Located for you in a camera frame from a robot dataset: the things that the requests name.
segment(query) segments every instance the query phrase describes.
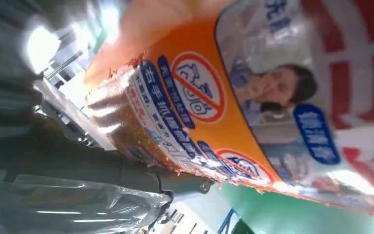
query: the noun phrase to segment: product package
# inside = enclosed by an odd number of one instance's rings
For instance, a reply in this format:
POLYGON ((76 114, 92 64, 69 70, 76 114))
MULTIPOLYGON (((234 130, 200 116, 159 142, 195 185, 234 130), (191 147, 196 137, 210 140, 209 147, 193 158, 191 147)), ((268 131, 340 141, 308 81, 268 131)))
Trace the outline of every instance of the product package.
POLYGON ((122 153, 374 214, 374 1, 133 0, 85 85, 122 153))

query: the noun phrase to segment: bright light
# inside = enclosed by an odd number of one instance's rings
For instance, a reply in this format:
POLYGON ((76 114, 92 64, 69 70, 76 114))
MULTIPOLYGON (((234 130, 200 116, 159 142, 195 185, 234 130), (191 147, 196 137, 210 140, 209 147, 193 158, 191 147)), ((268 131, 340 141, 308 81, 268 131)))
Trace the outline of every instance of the bright light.
POLYGON ((36 28, 30 35, 26 46, 32 69, 36 74, 42 72, 48 66, 49 61, 55 55, 61 41, 43 26, 36 28))
POLYGON ((83 56, 87 56, 88 45, 93 41, 93 35, 78 23, 71 24, 71 27, 75 33, 78 50, 83 52, 83 56))
POLYGON ((93 222, 112 222, 115 219, 79 219, 74 220, 75 223, 93 223, 93 222))
POLYGON ((94 110, 91 108, 87 109, 87 113, 89 116, 94 117, 104 117, 106 115, 112 114, 118 110, 119 106, 110 106, 103 109, 94 110))
POLYGON ((41 213, 41 214, 75 214, 75 215, 80 214, 80 212, 69 212, 69 211, 37 211, 37 213, 41 213))
POLYGON ((374 187, 358 173, 347 170, 334 171, 329 176, 343 184, 352 186, 364 194, 374 195, 374 187))
POLYGON ((115 130, 117 130, 118 128, 120 128, 121 126, 122 126, 121 123, 117 123, 117 124, 114 124, 114 125, 111 125, 111 126, 108 126, 108 127, 99 128, 99 131, 104 133, 104 134, 112 133, 115 130))
POLYGON ((113 43, 118 38, 119 12, 114 7, 105 8, 101 12, 101 21, 107 31, 107 42, 113 43))

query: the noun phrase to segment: photo of woman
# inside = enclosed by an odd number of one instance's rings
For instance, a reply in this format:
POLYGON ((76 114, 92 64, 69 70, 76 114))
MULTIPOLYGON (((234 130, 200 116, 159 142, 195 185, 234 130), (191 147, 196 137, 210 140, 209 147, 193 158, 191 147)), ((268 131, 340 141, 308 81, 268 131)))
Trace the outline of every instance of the photo of woman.
POLYGON ((313 73, 292 63, 254 73, 243 59, 236 59, 229 79, 250 126, 260 125, 264 112, 294 107, 310 99, 318 89, 313 73))

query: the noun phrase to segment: green wall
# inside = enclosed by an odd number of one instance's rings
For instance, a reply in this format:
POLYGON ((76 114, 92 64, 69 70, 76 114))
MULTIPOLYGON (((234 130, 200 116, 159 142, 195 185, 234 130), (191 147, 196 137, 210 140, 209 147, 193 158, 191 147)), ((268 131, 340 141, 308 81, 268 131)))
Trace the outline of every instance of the green wall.
POLYGON ((255 234, 374 234, 374 217, 223 183, 219 190, 255 234))

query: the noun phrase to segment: plastic bag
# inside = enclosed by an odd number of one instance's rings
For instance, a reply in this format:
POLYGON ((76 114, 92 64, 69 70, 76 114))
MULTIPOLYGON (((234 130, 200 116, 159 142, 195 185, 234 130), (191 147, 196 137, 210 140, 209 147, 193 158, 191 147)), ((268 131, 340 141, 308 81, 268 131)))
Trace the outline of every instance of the plastic bag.
POLYGON ((374 1, 146 2, 85 78, 118 150, 374 214, 374 1))
POLYGON ((0 182, 0 234, 116 233, 149 225, 168 202, 111 184, 19 175, 0 182))

